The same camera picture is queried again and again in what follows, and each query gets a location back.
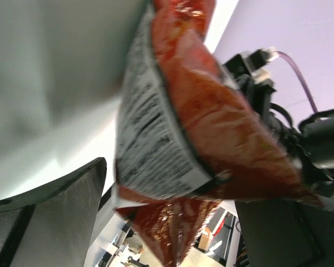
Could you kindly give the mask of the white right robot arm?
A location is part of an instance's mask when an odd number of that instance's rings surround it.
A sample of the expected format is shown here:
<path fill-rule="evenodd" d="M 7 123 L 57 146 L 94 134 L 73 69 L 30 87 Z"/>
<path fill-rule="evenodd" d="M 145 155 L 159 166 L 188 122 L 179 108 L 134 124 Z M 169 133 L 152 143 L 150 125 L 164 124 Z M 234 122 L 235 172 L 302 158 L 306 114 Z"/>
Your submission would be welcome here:
<path fill-rule="evenodd" d="M 285 60 L 301 83 L 312 114 L 295 125 L 289 112 L 271 101 L 274 82 L 264 67 Z M 272 137 L 286 149 L 303 182 L 315 193 L 334 199 L 334 109 L 319 111 L 294 60 L 273 48 L 239 53 L 224 63 L 239 89 Z"/>

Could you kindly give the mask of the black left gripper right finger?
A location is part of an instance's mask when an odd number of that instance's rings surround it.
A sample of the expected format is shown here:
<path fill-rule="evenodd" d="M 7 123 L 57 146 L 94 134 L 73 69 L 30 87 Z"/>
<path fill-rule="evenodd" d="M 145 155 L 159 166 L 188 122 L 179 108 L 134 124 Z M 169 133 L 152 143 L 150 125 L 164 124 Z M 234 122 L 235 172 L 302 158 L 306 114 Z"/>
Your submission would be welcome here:
<path fill-rule="evenodd" d="M 334 266 L 334 211 L 286 200 L 235 205 L 251 266 Z"/>

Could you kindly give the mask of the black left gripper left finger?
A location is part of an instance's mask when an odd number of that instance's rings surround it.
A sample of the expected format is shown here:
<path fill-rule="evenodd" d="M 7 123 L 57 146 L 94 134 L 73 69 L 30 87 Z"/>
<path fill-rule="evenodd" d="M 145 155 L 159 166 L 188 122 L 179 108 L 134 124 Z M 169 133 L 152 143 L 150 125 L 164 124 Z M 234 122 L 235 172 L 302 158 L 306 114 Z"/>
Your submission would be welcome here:
<path fill-rule="evenodd" d="M 0 266 L 83 266 L 106 178 L 99 157 L 0 200 Z"/>

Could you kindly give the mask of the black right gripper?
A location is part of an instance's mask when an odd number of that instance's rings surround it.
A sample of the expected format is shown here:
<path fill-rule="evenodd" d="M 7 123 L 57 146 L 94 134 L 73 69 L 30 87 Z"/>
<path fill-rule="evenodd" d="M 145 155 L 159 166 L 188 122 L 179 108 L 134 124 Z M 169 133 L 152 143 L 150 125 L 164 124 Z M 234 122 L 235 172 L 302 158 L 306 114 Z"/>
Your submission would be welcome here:
<path fill-rule="evenodd" d="M 286 109 L 272 102 L 276 92 L 274 81 L 264 66 L 277 58 L 272 49 L 238 53 L 223 64 L 233 76 L 241 93 L 260 121 L 291 158 L 292 165 L 299 171 L 302 182 L 309 183 L 309 163 L 301 146 L 301 132 L 295 127 L 293 118 Z"/>

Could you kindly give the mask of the red Doritos bag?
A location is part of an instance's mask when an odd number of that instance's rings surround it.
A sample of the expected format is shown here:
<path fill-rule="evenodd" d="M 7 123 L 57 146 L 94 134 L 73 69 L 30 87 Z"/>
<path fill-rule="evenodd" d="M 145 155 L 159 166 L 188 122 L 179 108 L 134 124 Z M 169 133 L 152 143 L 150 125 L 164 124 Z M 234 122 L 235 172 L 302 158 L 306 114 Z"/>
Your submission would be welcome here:
<path fill-rule="evenodd" d="M 321 204 L 205 47 L 214 5 L 149 1 L 127 57 L 117 212 L 163 266 L 184 260 L 223 200 Z"/>

